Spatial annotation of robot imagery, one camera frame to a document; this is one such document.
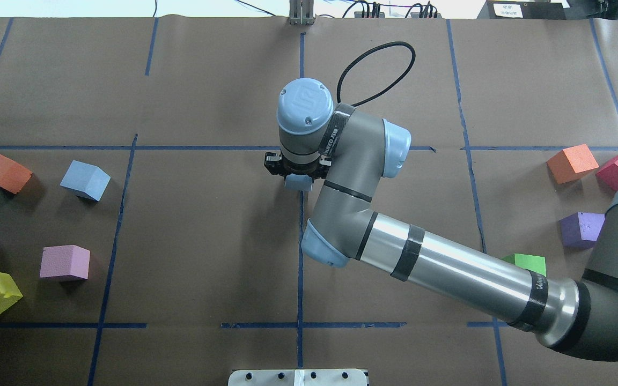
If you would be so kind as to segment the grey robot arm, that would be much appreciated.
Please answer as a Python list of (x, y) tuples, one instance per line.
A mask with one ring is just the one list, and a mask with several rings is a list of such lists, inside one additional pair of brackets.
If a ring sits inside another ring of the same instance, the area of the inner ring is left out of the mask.
[(365, 262), (530, 332), (556, 352), (618, 361), (618, 191), (581, 279), (549, 279), (371, 209), (380, 179), (404, 165), (407, 129), (335, 105), (312, 78), (282, 88), (276, 117), (281, 152), (267, 153), (267, 170), (324, 179), (304, 255), (333, 267)]

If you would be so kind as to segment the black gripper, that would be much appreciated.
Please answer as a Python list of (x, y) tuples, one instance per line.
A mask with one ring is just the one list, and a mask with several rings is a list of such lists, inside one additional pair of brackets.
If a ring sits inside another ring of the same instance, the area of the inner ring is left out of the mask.
[(295, 174), (309, 176), (312, 180), (325, 179), (333, 163), (331, 157), (321, 157), (308, 164), (296, 164), (288, 160), (281, 152), (266, 152), (264, 166), (272, 175), (282, 178)]

